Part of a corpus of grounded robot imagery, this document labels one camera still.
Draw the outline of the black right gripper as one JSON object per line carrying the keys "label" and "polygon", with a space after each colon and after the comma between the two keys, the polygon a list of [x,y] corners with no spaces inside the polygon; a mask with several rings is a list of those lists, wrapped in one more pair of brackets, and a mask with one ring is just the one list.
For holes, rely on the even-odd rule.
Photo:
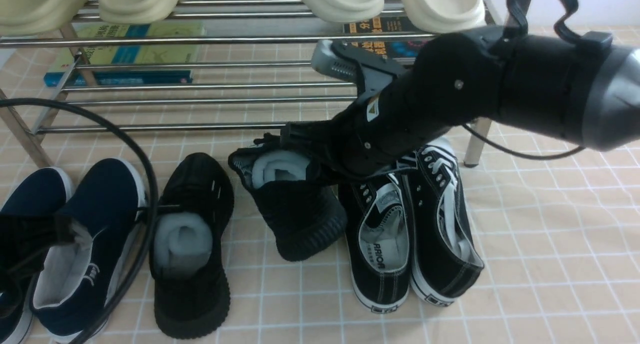
{"label": "black right gripper", "polygon": [[502,34],[501,26],[483,26],[430,39],[405,73],[378,92],[358,94],[331,120],[288,123],[282,148],[310,158],[316,182],[363,182],[411,169],[414,150],[496,107],[504,66],[492,48]]}

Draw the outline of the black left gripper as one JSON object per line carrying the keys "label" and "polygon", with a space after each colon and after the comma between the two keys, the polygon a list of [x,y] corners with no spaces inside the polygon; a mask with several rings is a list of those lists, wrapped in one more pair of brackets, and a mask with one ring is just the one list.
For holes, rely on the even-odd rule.
{"label": "black left gripper", "polygon": [[25,297],[23,278],[44,268],[44,255],[75,242],[73,220],[64,215],[1,215],[1,314],[10,315]]}

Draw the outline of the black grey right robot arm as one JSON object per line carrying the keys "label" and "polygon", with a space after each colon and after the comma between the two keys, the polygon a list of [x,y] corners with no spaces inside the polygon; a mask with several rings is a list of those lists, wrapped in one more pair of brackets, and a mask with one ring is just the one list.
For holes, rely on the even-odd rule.
{"label": "black grey right robot arm", "polygon": [[413,168],[409,154],[477,118],[611,151],[639,139],[639,50],[605,32],[576,42],[500,26],[438,35],[413,66],[331,120],[289,123],[281,145],[358,181]]}

